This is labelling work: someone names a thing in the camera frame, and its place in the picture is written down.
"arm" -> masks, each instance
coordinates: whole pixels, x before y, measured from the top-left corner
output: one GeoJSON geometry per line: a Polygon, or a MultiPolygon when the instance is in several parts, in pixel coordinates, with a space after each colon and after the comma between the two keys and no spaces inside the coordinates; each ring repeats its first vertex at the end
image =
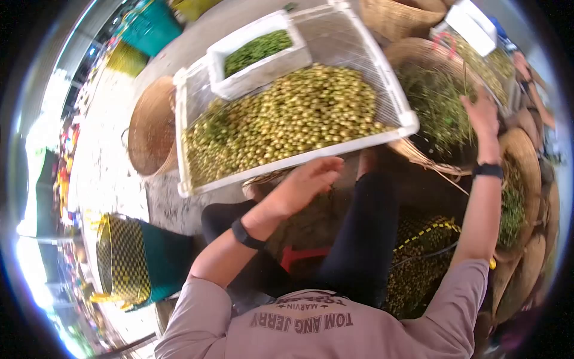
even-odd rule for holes
{"type": "MultiPolygon", "coordinates": [[[[461,101],[478,137],[477,162],[500,164],[497,107],[492,97],[486,93],[485,89],[482,89],[476,104],[473,105],[464,96],[461,101]]],[[[501,182],[493,176],[476,176],[464,215],[459,244],[451,261],[451,268],[467,259],[488,261],[492,258],[500,225],[501,182]]]]}
{"type": "MultiPolygon", "coordinates": [[[[482,88],[474,105],[465,96],[461,101],[478,137],[477,162],[500,163],[497,107],[492,96],[482,88]]],[[[451,266],[425,314],[403,322],[406,331],[437,357],[469,358],[474,351],[472,331],[486,294],[488,260],[497,244],[501,191],[497,177],[475,178],[451,266]]]]}
{"type": "MultiPolygon", "coordinates": [[[[241,218],[250,236],[266,241],[281,221],[299,212],[320,192],[328,191],[340,176],[343,159],[324,157],[295,169],[261,203],[241,218]]],[[[208,280],[225,288],[256,254],[227,230],[196,258],[189,279],[208,280]]]]}
{"type": "MultiPolygon", "coordinates": [[[[295,169],[287,179],[241,218],[247,232],[266,241],[284,219],[299,212],[339,177],[343,160],[326,157],[295,169]]],[[[183,285],[156,358],[225,356],[225,334],[231,320],[231,299],[224,288],[255,255],[231,230],[220,235],[196,258],[183,285]]]]}
{"type": "Polygon", "coordinates": [[[546,106],[544,106],[544,103],[540,98],[540,95],[538,94],[536,84],[534,83],[532,79],[532,73],[530,72],[530,65],[528,65],[528,62],[526,62],[524,55],[518,51],[514,53],[513,60],[514,60],[514,66],[516,67],[518,72],[520,72],[522,77],[524,77],[525,81],[528,81],[527,91],[530,96],[530,99],[532,100],[532,102],[534,102],[534,105],[536,106],[538,113],[540,113],[540,118],[542,118],[542,121],[546,126],[554,129],[555,126],[554,116],[552,116],[550,112],[548,112],[546,106]]]}

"olive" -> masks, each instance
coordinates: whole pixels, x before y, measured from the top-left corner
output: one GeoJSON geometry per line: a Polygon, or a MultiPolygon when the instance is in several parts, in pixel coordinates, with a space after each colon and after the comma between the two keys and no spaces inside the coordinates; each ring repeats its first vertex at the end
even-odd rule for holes
{"type": "Polygon", "coordinates": [[[227,112],[215,100],[183,135],[192,184],[380,133],[375,97],[360,72],[314,64],[230,102],[227,112]]]}

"gray t-shirt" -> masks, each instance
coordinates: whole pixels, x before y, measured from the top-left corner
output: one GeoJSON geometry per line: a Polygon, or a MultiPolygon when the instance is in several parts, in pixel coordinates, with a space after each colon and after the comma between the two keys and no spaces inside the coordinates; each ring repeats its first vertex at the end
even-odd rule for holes
{"type": "Polygon", "coordinates": [[[224,289],[188,281],[156,358],[470,358],[473,328],[486,293],[488,263],[467,260],[450,269],[418,319],[314,289],[231,319],[224,289]]]}

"red stool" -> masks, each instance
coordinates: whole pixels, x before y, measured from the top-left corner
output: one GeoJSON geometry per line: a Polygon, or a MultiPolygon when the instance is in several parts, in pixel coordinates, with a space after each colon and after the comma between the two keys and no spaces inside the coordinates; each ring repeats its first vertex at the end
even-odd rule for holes
{"type": "Polygon", "coordinates": [[[287,271],[287,273],[289,273],[291,264],[294,261],[311,257],[325,257],[327,254],[329,254],[330,250],[331,247],[293,250],[293,246],[287,246],[283,248],[283,259],[281,260],[281,266],[284,270],[287,271]]]}

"styrofoam box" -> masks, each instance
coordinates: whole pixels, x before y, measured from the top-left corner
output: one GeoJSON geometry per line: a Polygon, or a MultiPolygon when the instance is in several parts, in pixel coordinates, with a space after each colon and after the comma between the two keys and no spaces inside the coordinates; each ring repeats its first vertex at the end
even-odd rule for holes
{"type": "Polygon", "coordinates": [[[207,49],[211,91],[226,100],[237,99],[258,87],[311,64],[311,54],[287,11],[264,16],[232,32],[207,49]],[[225,59],[251,40],[276,30],[286,30],[293,45],[257,61],[225,78],[225,59]]]}
{"type": "Polygon", "coordinates": [[[313,61],[352,68],[363,74],[363,80],[377,94],[374,120],[394,129],[311,150],[194,187],[182,134],[216,97],[210,91],[208,59],[204,56],[189,68],[179,70],[173,77],[177,88],[176,145],[180,174],[177,190],[182,197],[202,194],[252,177],[298,166],[318,157],[337,156],[384,144],[418,131],[418,118],[410,109],[395,72],[369,30],[346,1],[328,0],[325,5],[290,14],[290,17],[305,39],[313,61]]]}

